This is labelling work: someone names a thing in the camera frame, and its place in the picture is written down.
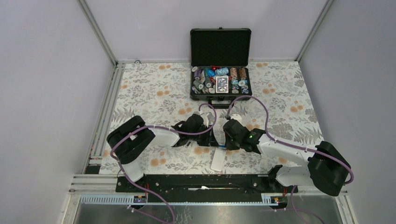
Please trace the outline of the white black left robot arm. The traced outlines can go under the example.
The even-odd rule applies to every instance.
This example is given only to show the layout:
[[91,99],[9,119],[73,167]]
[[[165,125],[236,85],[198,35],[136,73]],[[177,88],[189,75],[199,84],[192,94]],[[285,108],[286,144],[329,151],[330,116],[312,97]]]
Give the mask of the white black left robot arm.
[[120,165],[127,177],[127,186],[134,192],[144,188],[144,173],[137,158],[150,145],[181,147],[190,141],[199,146],[218,147],[213,125],[203,114],[193,114],[170,128],[147,125],[141,116],[134,116],[110,132],[106,138],[111,157]]

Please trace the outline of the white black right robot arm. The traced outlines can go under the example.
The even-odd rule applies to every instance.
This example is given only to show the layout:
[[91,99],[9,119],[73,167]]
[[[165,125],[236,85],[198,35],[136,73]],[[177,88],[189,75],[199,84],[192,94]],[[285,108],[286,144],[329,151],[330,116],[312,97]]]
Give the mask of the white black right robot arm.
[[350,176],[351,166],[329,142],[314,148],[290,140],[271,137],[262,129],[248,130],[235,119],[223,125],[226,148],[244,149],[248,153],[273,155],[296,164],[295,167],[276,165],[269,171],[268,186],[280,192],[289,186],[314,186],[329,196],[338,196]]

